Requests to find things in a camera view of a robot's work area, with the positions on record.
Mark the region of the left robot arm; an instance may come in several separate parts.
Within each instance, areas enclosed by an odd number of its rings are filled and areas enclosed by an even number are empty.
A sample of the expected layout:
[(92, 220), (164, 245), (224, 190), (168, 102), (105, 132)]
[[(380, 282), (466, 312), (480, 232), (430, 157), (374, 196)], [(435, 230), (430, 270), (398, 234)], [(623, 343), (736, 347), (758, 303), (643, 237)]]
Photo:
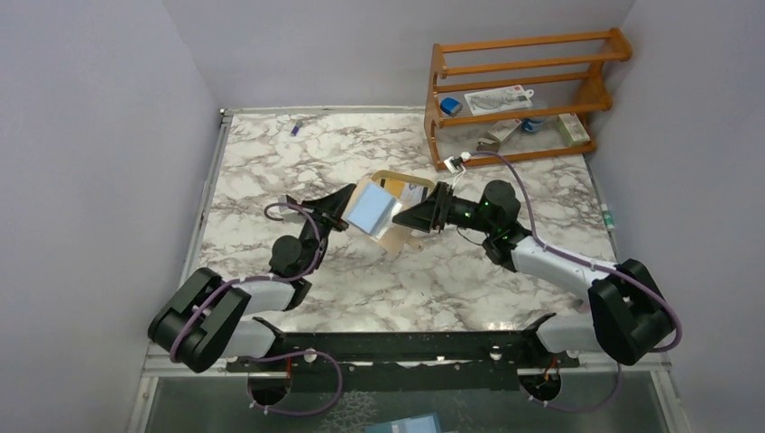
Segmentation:
[(304, 219), (299, 235), (274, 242), (268, 272), (227, 281), (207, 267), (196, 269), (153, 318), (150, 341), (194, 373), (230, 355), (249, 355), (265, 371), (279, 366), (284, 349), (279, 330), (261, 319), (240, 321), (256, 312), (295, 309), (305, 299), (312, 286), (306, 278), (322, 263), (330, 235), (348, 228), (342, 215), (355, 188), (350, 183), (323, 198), (298, 202), (286, 197), (267, 205), (267, 210), (286, 208)]

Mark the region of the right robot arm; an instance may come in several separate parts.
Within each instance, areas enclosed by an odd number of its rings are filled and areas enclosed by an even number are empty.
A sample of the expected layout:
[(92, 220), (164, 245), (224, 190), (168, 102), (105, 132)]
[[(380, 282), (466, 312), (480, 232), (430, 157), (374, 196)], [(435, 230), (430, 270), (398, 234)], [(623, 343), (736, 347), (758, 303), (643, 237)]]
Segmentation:
[(506, 181), (490, 181), (477, 202), (456, 197), (439, 182), (423, 202), (392, 221), (425, 233), (448, 225), (481, 232), (493, 264), (547, 281), (589, 307), (588, 315), (544, 319), (521, 341), (521, 357), (531, 366), (541, 367), (566, 351), (601, 351), (619, 364), (634, 365), (660, 351), (666, 337), (680, 335), (677, 318), (642, 263), (608, 263), (545, 244), (519, 222), (520, 210)]

